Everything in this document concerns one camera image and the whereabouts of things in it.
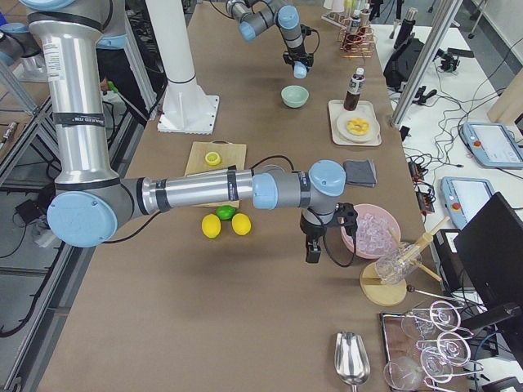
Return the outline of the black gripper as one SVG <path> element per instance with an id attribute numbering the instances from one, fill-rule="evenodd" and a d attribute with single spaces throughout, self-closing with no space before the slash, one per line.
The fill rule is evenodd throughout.
<path id="1" fill-rule="evenodd" d="M 320 240 L 326 234 L 326 226 L 314 210 L 307 208 L 302 211 L 300 229 L 306 236 L 306 263 L 317 264 L 321 256 Z"/>
<path id="2" fill-rule="evenodd" d="M 306 52 L 304 41 L 295 47 L 287 47 L 283 53 L 283 59 L 293 69 L 295 67 L 310 69 L 314 64 L 314 54 Z"/>

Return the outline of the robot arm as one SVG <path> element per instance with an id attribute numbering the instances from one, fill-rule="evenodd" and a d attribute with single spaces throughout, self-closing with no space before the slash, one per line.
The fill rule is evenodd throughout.
<path id="1" fill-rule="evenodd" d="M 264 1 L 260 11 L 253 11 L 251 7 L 256 3 L 226 1 L 226 12 L 239 22 L 239 32 L 246 42 L 277 26 L 286 46 L 284 62 L 292 67 L 295 78 L 305 78 L 314 63 L 314 54 L 306 52 L 305 36 L 311 30 L 301 24 L 297 8 L 289 1 Z"/>
<path id="2" fill-rule="evenodd" d="M 305 77 L 313 55 L 306 52 L 306 26 L 297 8 L 287 1 L 269 1 L 252 12 L 251 4 L 257 2 L 227 1 L 228 16 L 239 22 L 246 40 L 277 26 L 285 61 L 295 77 Z M 176 207 L 251 198 L 257 209 L 301 208 L 306 262 L 318 263 L 320 239 L 351 208 L 339 202 L 346 180 L 339 163 L 320 160 L 308 171 L 254 169 L 256 165 L 239 170 L 232 165 L 175 179 L 126 178 L 131 163 L 111 162 L 96 59 L 103 44 L 125 47 L 125 1 L 20 3 L 27 9 L 30 32 L 40 38 L 47 66 L 61 166 L 47 223 L 57 238 L 81 248 L 119 243 L 140 233 L 110 240 L 139 216 L 152 215 L 145 228 Z M 167 79 L 159 131 L 209 135 L 220 98 L 207 95 L 197 82 L 181 1 L 146 4 Z"/>

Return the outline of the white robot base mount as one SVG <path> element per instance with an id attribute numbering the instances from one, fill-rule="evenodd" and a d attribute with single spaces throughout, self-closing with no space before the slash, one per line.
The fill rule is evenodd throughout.
<path id="1" fill-rule="evenodd" d="M 168 80 L 158 129 L 212 134 L 219 97 L 207 95 L 197 82 L 181 2 L 151 0 L 146 6 Z"/>

